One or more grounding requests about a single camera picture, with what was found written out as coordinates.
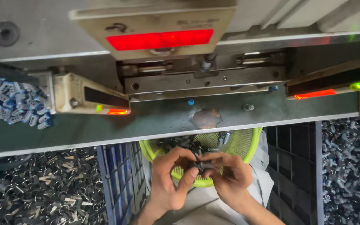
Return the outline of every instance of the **orange light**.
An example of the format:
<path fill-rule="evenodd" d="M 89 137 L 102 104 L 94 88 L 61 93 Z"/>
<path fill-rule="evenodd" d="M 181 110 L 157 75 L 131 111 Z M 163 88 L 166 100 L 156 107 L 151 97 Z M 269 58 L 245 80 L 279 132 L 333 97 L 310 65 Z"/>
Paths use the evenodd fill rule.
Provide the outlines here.
<path fill-rule="evenodd" d="M 197 44 L 207 44 L 213 35 L 213 29 L 182 30 L 163 33 L 129 34 L 106 37 L 117 50 L 161 49 Z"/>
<path fill-rule="evenodd" d="M 313 98 L 313 97 L 319 97 L 319 96 L 325 96 L 325 95 L 335 95 L 337 94 L 333 89 L 328 90 L 321 90 L 301 95 L 294 95 L 295 99 L 307 99 L 307 98 Z"/>
<path fill-rule="evenodd" d="M 108 113 L 109 115 L 125 115 L 127 114 L 127 109 L 109 109 Z"/>

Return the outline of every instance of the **pile of capacitors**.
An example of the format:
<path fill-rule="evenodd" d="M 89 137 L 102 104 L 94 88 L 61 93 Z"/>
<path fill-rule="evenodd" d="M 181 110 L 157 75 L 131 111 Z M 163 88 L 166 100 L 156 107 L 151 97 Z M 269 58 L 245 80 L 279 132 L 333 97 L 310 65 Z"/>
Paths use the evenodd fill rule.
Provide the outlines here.
<path fill-rule="evenodd" d="M 43 91 L 28 83 L 8 82 L 0 78 L 0 119 L 8 124 L 19 121 L 30 126 L 38 124 L 38 129 L 53 126 L 53 118 L 48 109 Z"/>

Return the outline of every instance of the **person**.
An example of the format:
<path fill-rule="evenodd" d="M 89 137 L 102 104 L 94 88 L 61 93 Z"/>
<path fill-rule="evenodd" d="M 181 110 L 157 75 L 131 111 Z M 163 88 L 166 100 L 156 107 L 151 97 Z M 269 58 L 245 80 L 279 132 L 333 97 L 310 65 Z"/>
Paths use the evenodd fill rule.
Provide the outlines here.
<path fill-rule="evenodd" d="M 174 186 L 171 171 L 176 166 L 187 168 L 189 161 L 211 161 L 213 168 L 203 171 L 204 178 L 210 177 L 213 180 L 214 188 L 220 200 L 231 209 L 219 208 L 226 211 L 224 216 L 220 216 L 217 201 L 213 200 L 204 205 L 193 209 L 185 218 L 175 222 L 175 224 L 249 224 L 249 225 L 280 225 L 284 224 L 257 200 L 252 197 L 248 187 L 253 183 L 253 168 L 242 161 L 239 156 L 230 156 L 223 152 L 204 153 L 198 159 L 188 149 L 176 147 L 164 156 L 156 157 L 153 161 L 152 184 L 150 196 L 145 205 L 133 220 L 132 225 L 151 225 L 170 210 L 180 210 L 186 200 L 187 194 L 198 175 L 196 167 L 185 170 L 177 187 Z M 230 221 L 234 219 L 233 210 L 243 221 Z"/>

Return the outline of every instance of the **pile of electronic components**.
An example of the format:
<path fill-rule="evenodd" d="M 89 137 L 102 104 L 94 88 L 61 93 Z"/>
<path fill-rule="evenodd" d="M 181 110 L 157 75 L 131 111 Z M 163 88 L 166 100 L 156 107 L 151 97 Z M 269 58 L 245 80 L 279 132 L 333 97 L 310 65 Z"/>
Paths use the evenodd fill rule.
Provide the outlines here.
<path fill-rule="evenodd" d="M 9 164 L 17 156 L 0 158 Z M 30 155 L 0 171 L 0 224 L 107 224 L 93 147 Z"/>
<path fill-rule="evenodd" d="M 19 121 L 38 129 L 53 126 L 52 115 L 44 107 L 47 98 L 37 87 L 28 83 L 7 82 L 0 78 L 0 119 L 8 124 Z"/>
<path fill-rule="evenodd" d="M 226 131 L 226 132 L 219 132 L 218 137 L 218 147 L 212 148 L 208 146 L 204 146 L 200 141 L 194 141 L 196 135 L 187 135 L 187 136 L 177 136 L 177 137 L 170 137 L 170 138 L 162 138 L 158 140 L 158 146 L 163 147 L 166 150 L 166 153 L 172 150 L 176 146 L 180 146 L 185 149 L 189 149 L 193 152 L 195 157 L 202 155 L 206 152 L 217 152 L 220 150 L 220 147 L 223 145 L 227 145 L 231 134 L 233 131 Z M 197 167 L 200 173 L 205 168 L 211 168 L 209 162 L 193 162 L 192 165 L 189 167 Z"/>
<path fill-rule="evenodd" d="M 325 224 L 360 224 L 360 118 L 322 127 Z"/>

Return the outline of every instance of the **metal edge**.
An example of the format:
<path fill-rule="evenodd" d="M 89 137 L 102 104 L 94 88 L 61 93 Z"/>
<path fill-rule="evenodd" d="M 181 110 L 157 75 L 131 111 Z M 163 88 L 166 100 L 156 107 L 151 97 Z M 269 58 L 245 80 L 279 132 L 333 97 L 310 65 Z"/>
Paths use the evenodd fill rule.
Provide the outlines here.
<path fill-rule="evenodd" d="M 323 176 L 322 176 L 322 121 L 315 122 L 316 127 L 316 200 L 318 225 L 324 225 Z"/>
<path fill-rule="evenodd" d="M 47 152 L 47 151 L 59 151 L 59 150 L 83 148 L 83 147 L 98 146 L 98 145 L 111 145 L 111 144 L 117 144 L 117 143 L 123 143 L 123 142 L 158 139 L 158 138 L 171 137 L 171 136 L 204 134 L 204 133 L 220 132 L 220 131 L 226 131 L 226 130 L 241 130 L 241 129 L 256 128 L 256 127 L 277 126 L 277 125 L 286 125 L 286 124 L 294 124 L 294 123 L 302 123 L 302 122 L 314 122 L 314 121 L 318 121 L 318 120 L 332 120 L 332 119 L 340 119 L 340 118 L 356 117 L 356 116 L 359 116 L 358 112 L 343 113 L 343 114 L 337 114 L 337 115 L 327 115 L 327 116 L 315 116 L 315 117 L 292 119 L 292 120 L 280 120 L 280 121 L 275 121 L 275 122 L 255 123 L 255 124 L 239 125 L 239 126 L 217 127 L 217 128 L 213 128 L 213 129 L 189 130 L 189 131 L 175 132 L 175 133 L 166 133 L 166 134 L 138 136 L 138 137 L 131 137 L 131 138 L 123 138 L 123 139 L 112 139 L 112 140 L 106 140 L 106 141 L 78 143 L 78 144 L 73 144 L 73 145 L 60 145 L 60 146 L 51 146 L 51 147 L 44 147 L 44 148 L 37 148 L 37 149 L 25 149 L 25 150 L 16 150 L 16 151 L 10 151 L 10 152 L 0 152 L 0 157 L 12 156 L 12 155 L 24 155 L 24 154 L 29 154 L 29 153 L 41 153 L 41 152 Z"/>

